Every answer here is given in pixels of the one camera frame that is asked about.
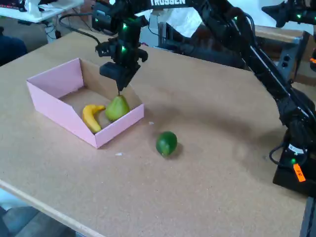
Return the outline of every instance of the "green pear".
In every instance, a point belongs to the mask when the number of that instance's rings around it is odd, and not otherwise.
[[[105,110],[105,115],[110,121],[118,120],[120,117],[126,115],[130,111],[129,105],[124,96],[118,95]]]

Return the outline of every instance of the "pink box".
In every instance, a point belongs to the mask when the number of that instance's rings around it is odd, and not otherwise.
[[[122,92],[131,111],[110,123],[101,111],[103,128],[93,134],[81,119],[87,104],[105,105],[118,94],[116,82],[99,74],[99,66],[74,59],[27,80],[35,109],[77,137],[99,148],[144,117],[144,104],[129,85]]]

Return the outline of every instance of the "banana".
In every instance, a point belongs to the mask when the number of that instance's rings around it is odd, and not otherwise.
[[[102,129],[94,118],[94,114],[101,110],[105,110],[105,106],[87,105],[82,111],[82,120],[93,133],[97,133]]]

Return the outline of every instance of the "lime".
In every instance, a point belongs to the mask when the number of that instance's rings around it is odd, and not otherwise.
[[[177,136],[170,131],[161,133],[156,141],[156,149],[163,156],[173,153],[177,145]]]

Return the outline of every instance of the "black cable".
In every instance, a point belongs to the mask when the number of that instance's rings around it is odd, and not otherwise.
[[[81,18],[81,16],[79,16],[80,20],[93,32],[93,30],[90,28],[90,26]]]
[[[57,39],[57,38],[51,37],[48,33],[46,33],[46,35],[47,35],[48,37],[50,37],[52,40],[56,40],[56,39]]]
[[[278,165],[280,167],[292,168],[292,166],[281,164],[279,161],[273,159],[273,157],[272,157],[273,153],[276,152],[277,150],[279,150],[280,148],[284,147],[284,145],[285,145],[285,143],[282,142],[280,145],[278,145],[277,147],[273,148],[272,151],[270,151],[270,153],[269,153],[269,158],[274,164],[276,164],[276,165]],[[306,149],[303,148],[302,150],[303,150],[303,153],[304,153],[304,158],[303,158],[303,160],[300,163],[298,163],[300,166],[305,164],[305,162],[307,161],[307,157],[308,157],[308,155],[306,153]]]
[[[77,32],[77,33],[79,33],[79,34],[88,36],[88,37],[90,37],[90,38],[93,38],[95,41],[97,41],[98,44],[101,44],[101,42],[98,40],[97,37],[95,37],[95,36],[93,36],[93,35],[91,35],[91,34],[88,34],[88,33],[86,33],[86,32],[77,30],[77,29],[75,29],[75,28],[73,28],[73,27],[71,27],[71,26],[67,26],[66,24],[64,24],[64,23],[62,22],[62,20],[63,20],[64,18],[68,18],[68,17],[72,17],[72,16],[89,16],[89,15],[92,15],[92,13],[78,13],[78,14],[76,14],[76,13],[70,13],[70,14],[66,14],[66,15],[63,15],[62,17],[60,17],[58,22],[59,22],[59,24],[60,24],[61,26],[67,28],[68,30]]]
[[[252,32],[253,32],[253,37],[254,39],[256,40],[256,28],[255,28],[255,22],[253,21],[253,18],[248,14],[248,13],[245,13],[245,16],[250,20],[250,24],[251,24],[251,29],[252,29]]]
[[[278,145],[277,147],[273,148],[272,151],[270,151],[269,158],[274,164],[279,165],[281,167],[287,167],[286,165],[281,164],[279,161],[273,159],[273,157],[272,157],[273,153],[276,152],[278,149],[280,149],[282,147],[284,147],[284,142],[282,142],[280,145]]]
[[[149,21],[148,21],[148,30],[153,34],[153,35],[155,35],[155,36],[159,36],[160,37],[160,35],[158,35],[158,34],[156,34],[156,33],[154,33],[154,32],[152,32],[152,30],[150,29],[150,18],[149,18]]]

